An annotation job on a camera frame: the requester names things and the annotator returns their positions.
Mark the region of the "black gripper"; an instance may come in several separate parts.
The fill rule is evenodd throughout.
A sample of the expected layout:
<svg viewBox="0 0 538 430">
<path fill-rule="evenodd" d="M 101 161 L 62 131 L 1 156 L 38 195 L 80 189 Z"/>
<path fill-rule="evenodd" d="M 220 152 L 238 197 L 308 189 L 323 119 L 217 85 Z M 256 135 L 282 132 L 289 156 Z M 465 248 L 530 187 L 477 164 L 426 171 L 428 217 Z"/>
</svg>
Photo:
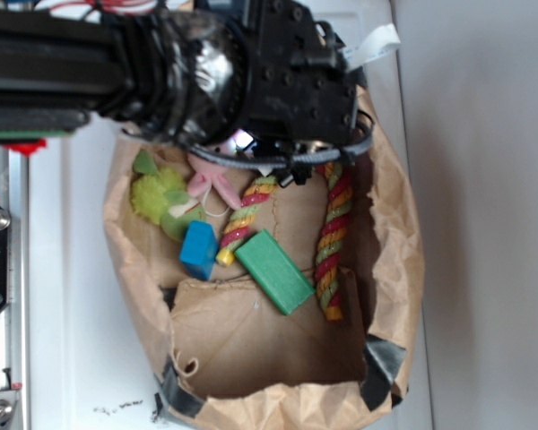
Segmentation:
<svg viewBox="0 0 538 430">
<path fill-rule="evenodd" d="M 232 22 L 247 53 L 233 127 L 261 140 L 349 144 L 356 82 L 332 26 L 296 1 L 235 1 Z"/>
</svg>

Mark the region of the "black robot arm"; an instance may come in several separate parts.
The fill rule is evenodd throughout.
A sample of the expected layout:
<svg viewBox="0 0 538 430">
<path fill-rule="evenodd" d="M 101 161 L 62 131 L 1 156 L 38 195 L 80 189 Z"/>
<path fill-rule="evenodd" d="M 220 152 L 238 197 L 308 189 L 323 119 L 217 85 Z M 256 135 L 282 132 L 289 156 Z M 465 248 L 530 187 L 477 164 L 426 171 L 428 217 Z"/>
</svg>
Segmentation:
<svg viewBox="0 0 538 430">
<path fill-rule="evenodd" d="M 180 146 L 243 130 L 341 147 L 356 109 L 334 31 L 294 1 L 197 1 L 97 23 L 0 10 L 0 142 L 70 133 L 97 114 Z"/>
</svg>

